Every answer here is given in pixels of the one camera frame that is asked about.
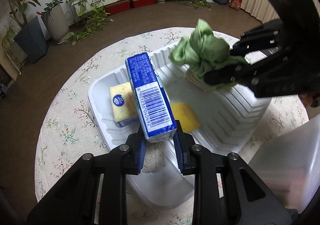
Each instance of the white plastic container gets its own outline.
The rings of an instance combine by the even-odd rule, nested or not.
[[[320,115],[265,142],[249,166],[286,208],[301,213],[320,185]]]
[[[218,154],[239,152],[271,99],[257,99],[241,85],[221,93],[203,92],[183,78],[187,66],[177,67],[169,61],[170,50],[176,44],[149,54],[171,103],[186,102],[197,114],[202,126],[191,133],[196,143]],[[123,65],[95,80],[88,91],[90,107],[110,150],[125,143],[128,135],[138,130],[139,123],[118,127],[113,120],[109,87],[128,80]],[[181,175],[172,139],[163,141],[162,146],[164,168],[159,172],[128,175],[127,180],[149,207],[172,209],[193,196],[194,177]]]

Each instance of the yellow sponge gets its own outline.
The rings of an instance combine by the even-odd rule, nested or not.
[[[170,107],[174,118],[180,120],[183,132],[190,133],[200,127],[198,117],[189,104],[172,103]]]

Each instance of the red storage box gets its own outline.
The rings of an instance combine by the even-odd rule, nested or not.
[[[131,0],[131,6],[133,8],[143,7],[147,5],[152,5],[155,3],[155,0]]]
[[[118,1],[114,4],[105,6],[107,13],[115,14],[130,9],[130,0]]]

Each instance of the brown carpet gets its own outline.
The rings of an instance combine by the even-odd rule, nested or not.
[[[43,119],[60,87],[86,60],[126,37],[174,26],[195,27],[198,18],[206,20],[213,30],[237,38],[261,24],[243,10],[227,5],[214,4],[209,11],[176,2],[131,9],[111,18],[114,22],[75,46],[49,41],[47,55],[25,66],[8,96],[0,100],[0,186],[23,219],[37,203],[34,162]]]

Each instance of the red bag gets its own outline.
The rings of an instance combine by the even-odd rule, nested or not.
[[[229,7],[239,11],[241,7],[241,3],[242,3],[242,0],[231,0]]]

